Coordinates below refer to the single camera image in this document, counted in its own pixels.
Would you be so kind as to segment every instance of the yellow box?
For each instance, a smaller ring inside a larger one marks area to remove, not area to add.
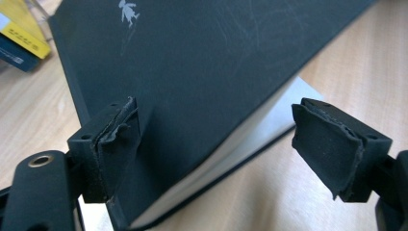
[[[0,0],[0,33],[41,59],[51,51],[24,0]]]

